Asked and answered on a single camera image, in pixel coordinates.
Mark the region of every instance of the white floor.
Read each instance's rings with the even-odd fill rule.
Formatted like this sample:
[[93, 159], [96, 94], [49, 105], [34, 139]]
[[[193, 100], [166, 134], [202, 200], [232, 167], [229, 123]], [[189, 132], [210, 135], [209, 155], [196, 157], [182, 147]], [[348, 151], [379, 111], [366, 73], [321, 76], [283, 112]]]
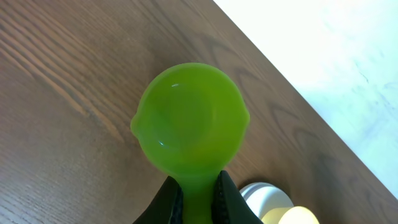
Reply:
[[398, 198], [398, 0], [215, 0]]

